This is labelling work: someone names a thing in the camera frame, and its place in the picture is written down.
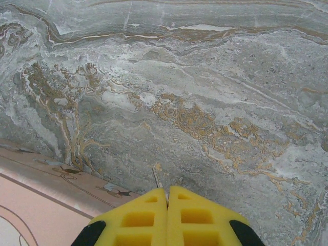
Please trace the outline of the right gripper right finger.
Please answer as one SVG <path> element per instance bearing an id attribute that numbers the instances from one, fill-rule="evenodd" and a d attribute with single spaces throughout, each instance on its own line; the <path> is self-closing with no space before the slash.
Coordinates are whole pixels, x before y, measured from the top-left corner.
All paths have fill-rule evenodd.
<path id="1" fill-rule="evenodd" d="M 246 218 L 183 187 L 171 186 L 167 246 L 265 246 Z"/>

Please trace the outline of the pink tin box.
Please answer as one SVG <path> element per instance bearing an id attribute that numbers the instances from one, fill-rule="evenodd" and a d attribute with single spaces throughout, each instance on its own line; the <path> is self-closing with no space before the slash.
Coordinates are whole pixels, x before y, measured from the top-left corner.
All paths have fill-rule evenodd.
<path id="1" fill-rule="evenodd" d="M 0 246 L 70 246 L 91 219 L 136 197 L 0 139 Z"/>

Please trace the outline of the thin metal key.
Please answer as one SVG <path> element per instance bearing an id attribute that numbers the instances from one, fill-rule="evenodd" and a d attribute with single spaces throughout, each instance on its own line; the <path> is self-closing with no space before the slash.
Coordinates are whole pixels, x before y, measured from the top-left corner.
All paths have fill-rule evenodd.
<path id="1" fill-rule="evenodd" d="M 160 181 L 160 179 L 158 177 L 155 165 L 152 165 L 152 172 L 153 172 L 157 187 L 163 189 L 164 192 L 165 192 L 166 204 L 167 204 L 167 207 L 168 207 L 168 205 L 169 205 L 169 196 L 168 196 L 168 193 L 167 193 L 166 189 L 163 187 L 162 182 Z"/>

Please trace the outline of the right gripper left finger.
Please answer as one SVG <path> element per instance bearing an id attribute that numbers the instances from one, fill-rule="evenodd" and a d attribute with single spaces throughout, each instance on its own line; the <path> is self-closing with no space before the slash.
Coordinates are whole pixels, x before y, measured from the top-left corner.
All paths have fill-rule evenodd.
<path id="1" fill-rule="evenodd" d="M 73 246 L 167 246 L 164 189 L 153 189 L 93 218 Z"/>

